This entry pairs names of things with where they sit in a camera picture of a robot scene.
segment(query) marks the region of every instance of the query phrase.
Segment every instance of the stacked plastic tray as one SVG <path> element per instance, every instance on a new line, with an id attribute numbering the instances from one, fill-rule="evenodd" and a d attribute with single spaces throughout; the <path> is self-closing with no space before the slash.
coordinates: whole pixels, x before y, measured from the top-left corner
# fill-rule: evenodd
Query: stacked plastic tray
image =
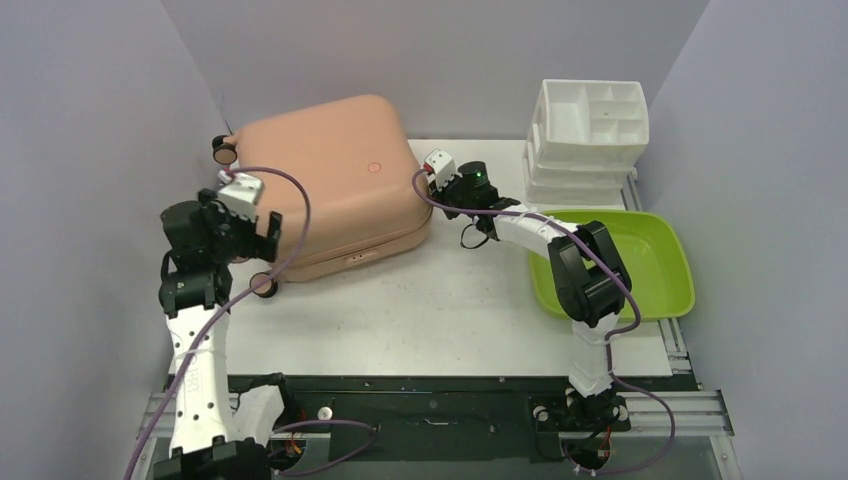
<path id="1" fill-rule="evenodd" d="M 524 149 L 532 203 L 618 202 L 648 145 L 648 108 L 638 82 L 544 80 Z"/>

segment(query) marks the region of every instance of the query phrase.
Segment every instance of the gray wall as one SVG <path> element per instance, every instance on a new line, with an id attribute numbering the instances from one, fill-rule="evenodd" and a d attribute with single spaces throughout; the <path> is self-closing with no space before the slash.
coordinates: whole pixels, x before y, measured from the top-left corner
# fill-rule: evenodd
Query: gray wall
<path id="1" fill-rule="evenodd" d="M 3 2 L 0 65 L 0 478 L 118 478 L 170 358 L 158 214 L 223 124 L 159 2 Z"/>
<path id="2" fill-rule="evenodd" d="M 687 249 L 684 335 L 747 479 L 848 478 L 846 45 L 845 2 L 713 0 L 650 111 L 639 186 Z"/>
<path id="3" fill-rule="evenodd" d="M 544 78 L 653 99 L 708 0 L 163 0 L 224 118 L 378 93 L 413 136 L 522 138 Z"/>

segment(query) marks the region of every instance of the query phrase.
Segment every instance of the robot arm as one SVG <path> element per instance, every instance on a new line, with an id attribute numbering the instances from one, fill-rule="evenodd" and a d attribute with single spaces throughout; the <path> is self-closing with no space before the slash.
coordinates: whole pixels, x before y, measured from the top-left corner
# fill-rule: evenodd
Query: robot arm
<path id="1" fill-rule="evenodd" d="M 501 197 L 489 183 L 483 162 L 466 163 L 457 169 L 447 152 L 435 150 L 425 159 L 424 166 L 434 200 L 454 208 L 505 212 L 472 218 L 477 229 L 489 238 L 516 243 L 551 262 L 557 298 L 572 318 L 569 383 L 583 397 L 608 390 L 612 378 L 607 368 L 605 335 L 618 322 L 624 296 L 600 269 L 586 266 L 574 242 L 551 224 L 574 232 L 630 288 L 630 277 L 606 227 L 599 222 L 576 225 L 551 217 L 543 222 L 526 216 L 531 212 L 528 207 Z M 459 215 L 445 213 L 449 219 Z"/>
<path id="2" fill-rule="evenodd" d="M 154 466 L 157 480 L 271 478 L 265 444 L 284 410 L 282 375 L 243 394 L 233 415 L 226 364 L 229 312 L 190 350 L 215 309 L 229 300 L 229 263 L 235 257 L 273 262 L 281 235 L 282 216 L 276 212 L 267 234 L 256 234 L 260 179 L 236 174 L 222 180 L 226 184 L 217 192 L 201 190 L 197 200 L 161 215 L 171 250 L 162 262 L 159 300 L 176 368 L 193 356 L 177 390 L 171 458 Z"/>

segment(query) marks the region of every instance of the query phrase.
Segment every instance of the white table surface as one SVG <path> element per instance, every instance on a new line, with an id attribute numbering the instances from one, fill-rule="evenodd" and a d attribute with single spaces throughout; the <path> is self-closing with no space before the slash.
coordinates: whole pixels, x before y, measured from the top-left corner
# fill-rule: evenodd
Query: white table surface
<path id="1" fill-rule="evenodd" d="M 442 148 L 457 163 L 483 160 L 501 195 L 524 199 L 524 141 L 411 140 L 419 160 Z M 622 204 L 598 208 L 623 209 Z M 417 249 L 233 308 L 230 374 L 565 376 L 571 325 L 546 314 L 530 281 L 528 253 L 490 242 L 459 247 L 464 217 L 434 212 Z M 476 232 L 469 231 L 469 241 Z M 234 290 L 263 262 L 233 265 Z M 613 342 L 615 372 L 669 376 L 654 322 Z"/>

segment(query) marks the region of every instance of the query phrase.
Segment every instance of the green plastic basin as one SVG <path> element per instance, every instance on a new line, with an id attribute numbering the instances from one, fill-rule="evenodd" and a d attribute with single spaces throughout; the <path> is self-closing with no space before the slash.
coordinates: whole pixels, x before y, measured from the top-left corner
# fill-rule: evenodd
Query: green plastic basin
<path id="1" fill-rule="evenodd" d="M 633 283 L 633 298 L 645 320 L 680 317 L 695 305 L 692 272 L 677 235 L 662 217 L 622 210 L 556 210 L 545 212 L 558 220 L 589 223 L 597 220 L 609 229 Z M 553 315 L 568 318 L 556 297 L 548 260 L 530 254 L 530 272 L 536 298 Z M 625 303 L 622 319 L 633 319 Z"/>

